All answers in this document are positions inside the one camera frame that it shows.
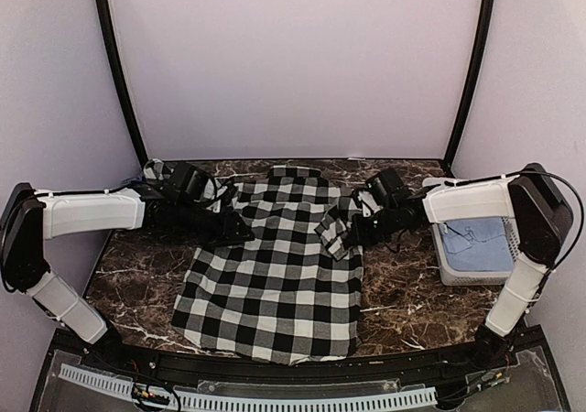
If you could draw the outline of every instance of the plaid shirt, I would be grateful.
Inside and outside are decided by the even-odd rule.
[[[291,167],[237,186],[233,206],[256,239],[196,250],[172,325],[203,349],[265,362],[352,354],[363,263],[362,247],[342,245],[360,211],[351,191]]]

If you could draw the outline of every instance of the marble table surface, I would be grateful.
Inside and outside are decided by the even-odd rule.
[[[412,189],[443,175],[429,160],[198,161],[217,178],[260,179],[273,165],[318,168],[340,186],[357,187],[393,167]],[[129,344],[173,352],[198,350],[171,326],[175,297],[190,267],[192,235],[157,230],[116,231],[88,286],[86,298],[110,319]],[[383,245],[364,249],[362,315],[355,355],[375,356],[470,342],[498,287],[441,284],[429,229],[405,233],[398,254]]]

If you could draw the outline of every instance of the blue towel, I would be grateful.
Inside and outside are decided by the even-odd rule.
[[[513,257],[501,218],[478,218],[447,222],[439,226],[446,258],[457,271],[510,272]]]

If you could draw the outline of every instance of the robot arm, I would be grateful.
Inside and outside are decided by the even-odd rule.
[[[233,186],[222,185],[220,195],[214,183],[213,196],[206,198],[211,181],[215,179],[204,171],[179,162],[168,179],[116,190],[51,192],[34,190],[28,183],[16,185],[0,219],[5,289],[29,295],[85,342],[96,344],[114,329],[51,270],[43,241],[68,233],[145,225],[179,226],[207,235],[210,248],[254,239],[229,205]]]
[[[520,254],[476,336],[477,342],[489,348],[497,348],[495,343],[502,346],[501,338],[535,302],[573,222],[570,206],[553,181],[543,175],[547,174],[543,167],[531,164],[519,172],[478,181],[426,179],[424,189],[413,195],[395,171],[383,171],[366,181],[366,191],[380,210],[368,217],[354,217],[349,245],[386,241],[393,232],[426,223],[515,218]]]

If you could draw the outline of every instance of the white wall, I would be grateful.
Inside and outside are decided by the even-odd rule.
[[[585,0],[495,0],[483,69],[454,172],[539,161],[586,199]],[[573,410],[586,410],[586,243],[550,279],[541,323]]]
[[[19,181],[54,190],[112,187],[136,173],[93,0],[0,0],[0,206]],[[83,290],[104,233],[47,245]],[[28,410],[53,323],[0,289],[0,410]]]
[[[110,0],[151,157],[443,157],[481,0]]]

